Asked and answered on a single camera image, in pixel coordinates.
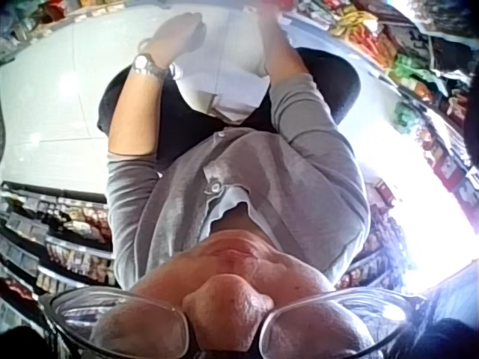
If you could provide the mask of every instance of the glasses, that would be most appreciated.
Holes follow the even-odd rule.
[[[264,359],[365,358],[405,331],[423,303],[384,289],[327,292],[273,310],[255,345]],[[43,295],[40,305],[52,328],[98,357],[184,358],[194,339],[181,309],[119,289]]]

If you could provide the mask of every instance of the gray sweater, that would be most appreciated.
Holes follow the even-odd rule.
[[[269,95],[277,135],[226,128],[182,155],[162,178],[153,157],[110,155],[106,195],[123,288],[195,247],[211,203],[229,186],[246,190],[283,251],[338,281],[369,227],[353,151],[310,75],[285,80]]]

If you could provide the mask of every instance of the eyeglass frame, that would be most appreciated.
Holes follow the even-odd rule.
[[[77,346],[79,346],[81,349],[86,349],[88,351],[91,351],[95,353],[96,355],[101,355],[104,358],[108,359],[138,359],[136,356],[131,356],[131,355],[119,355],[115,353],[111,353],[105,349],[99,348],[92,344],[89,340],[86,340],[85,338],[79,336],[76,334],[73,330],[71,330],[68,325],[64,322],[63,318],[58,315],[55,310],[54,306],[52,303],[55,300],[58,300],[61,296],[70,294],[71,292],[79,292],[79,291],[91,291],[91,292],[104,292],[105,294],[110,294],[110,295],[120,295],[123,296],[124,298],[133,298],[133,299],[138,299],[143,302],[155,305],[157,307],[161,307],[162,309],[170,309],[173,311],[178,312],[181,317],[184,320],[184,325],[185,328],[189,331],[190,330],[190,324],[189,321],[187,320],[186,314],[178,307],[169,304],[168,302],[164,301],[157,301],[157,300],[152,300],[149,298],[145,298],[141,295],[137,295],[135,293],[131,293],[122,289],[118,288],[111,288],[111,287],[104,287],[104,286],[89,286],[85,288],[75,288],[75,289],[69,289],[67,291],[58,293],[58,294],[44,294],[39,297],[38,301],[40,304],[40,309],[43,312],[43,315],[46,317],[46,321],[48,325],[51,327],[52,325],[55,326],[55,328],[61,332],[64,336],[66,336],[70,341],[75,343]],[[404,310],[405,313],[407,313],[406,320],[404,320],[399,326],[394,329],[389,335],[386,337],[382,338],[380,341],[377,343],[374,343],[371,347],[366,348],[359,353],[356,353],[354,355],[349,355],[345,357],[344,359],[358,359],[358,358],[363,358],[366,355],[372,354],[374,352],[379,351],[381,348],[387,346],[392,340],[395,338],[399,337],[404,331],[407,330],[407,328],[412,324],[412,315],[419,311],[419,309],[424,305],[424,303],[427,301],[427,299],[421,295],[404,295],[400,294],[397,292],[392,292],[391,290],[387,289],[382,289],[382,288],[367,288],[367,287],[354,287],[354,288],[346,288],[346,289],[340,289],[337,291],[333,292],[324,292],[320,293],[318,295],[312,295],[307,298],[302,298],[299,299],[298,301],[294,301],[293,303],[286,304],[284,306],[275,308],[271,312],[269,312],[266,316],[266,318],[261,322],[260,327],[258,330],[260,331],[259,335],[259,343],[258,343],[258,349],[260,352],[260,355],[263,357],[263,354],[261,353],[261,343],[263,342],[263,336],[266,332],[266,329],[268,328],[269,323],[276,317],[281,315],[284,312],[287,312],[288,310],[292,310],[295,307],[301,307],[302,305],[312,303],[315,301],[329,301],[329,300],[334,300],[335,298],[343,297],[344,294],[346,295],[368,295],[368,294],[379,294],[382,293],[383,295],[387,295],[388,298],[394,299],[391,304],[397,305],[398,307],[401,307],[401,309]],[[183,353],[182,357],[188,352],[188,349],[190,347],[190,335],[187,337],[187,343],[186,343],[186,350]]]

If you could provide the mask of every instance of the wristwatch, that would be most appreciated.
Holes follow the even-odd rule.
[[[168,74],[168,69],[162,69],[155,65],[150,54],[136,55],[135,60],[133,60],[132,70],[142,75],[156,77],[160,81]]]

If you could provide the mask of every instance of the nose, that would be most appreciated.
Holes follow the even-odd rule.
[[[234,274],[211,277],[183,300],[203,350],[246,352],[273,300]]]

